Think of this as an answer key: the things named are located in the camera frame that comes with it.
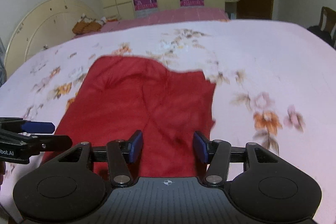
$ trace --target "wooden chair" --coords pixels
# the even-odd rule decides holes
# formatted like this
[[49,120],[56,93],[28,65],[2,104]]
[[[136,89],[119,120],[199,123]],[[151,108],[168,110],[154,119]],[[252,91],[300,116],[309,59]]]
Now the wooden chair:
[[[325,15],[325,18],[326,18],[326,23],[325,23],[325,28],[324,29],[322,29],[323,15]],[[322,31],[328,32],[331,35],[331,32],[332,32],[335,24],[336,24],[336,11],[334,11],[334,10],[328,8],[328,7],[322,7],[320,23],[319,23],[320,29]],[[331,39],[335,44],[336,43],[336,31],[334,33],[334,36]]]

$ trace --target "cream headboard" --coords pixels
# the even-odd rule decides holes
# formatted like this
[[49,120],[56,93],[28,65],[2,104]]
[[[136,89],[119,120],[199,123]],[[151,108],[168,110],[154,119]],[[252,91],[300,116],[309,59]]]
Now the cream headboard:
[[7,48],[5,68],[11,76],[45,45],[49,48],[73,38],[73,26],[82,14],[97,18],[79,0],[48,0],[29,12],[16,27]]

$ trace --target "red cloth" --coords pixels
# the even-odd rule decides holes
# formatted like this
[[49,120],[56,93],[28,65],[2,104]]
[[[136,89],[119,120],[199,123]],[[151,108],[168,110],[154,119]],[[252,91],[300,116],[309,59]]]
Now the red cloth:
[[[140,129],[144,145],[132,175],[201,175],[205,167],[197,164],[192,140],[196,130],[209,138],[214,89],[201,71],[172,72],[140,57],[101,57],[90,68],[55,134],[70,136],[74,145],[89,141],[104,146],[111,140],[128,139]],[[97,174],[107,169],[106,163],[94,165]]]

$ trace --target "pink flower print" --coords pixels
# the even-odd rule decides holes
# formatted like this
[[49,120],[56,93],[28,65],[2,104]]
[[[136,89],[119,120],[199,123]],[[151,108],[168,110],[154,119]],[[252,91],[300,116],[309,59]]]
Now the pink flower print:
[[266,110],[274,105],[274,100],[269,98],[267,92],[259,93],[253,100],[253,106],[259,110]]
[[303,128],[305,126],[302,115],[299,112],[296,112],[293,105],[288,107],[288,116],[283,120],[283,124],[290,128],[294,126],[301,132],[303,132]]

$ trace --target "pink bedding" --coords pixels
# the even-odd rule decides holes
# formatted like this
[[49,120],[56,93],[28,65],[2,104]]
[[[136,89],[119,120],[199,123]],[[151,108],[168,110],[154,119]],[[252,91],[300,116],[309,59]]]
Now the pink bedding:
[[74,38],[84,37],[86,35],[92,35],[96,33],[125,30],[140,26],[219,19],[229,20],[226,12],[223,9],[205,7],[180,8],[153,13],[145,18],[108,22],[101,28],[100,32],[91,32],[83,35],[76,35]]

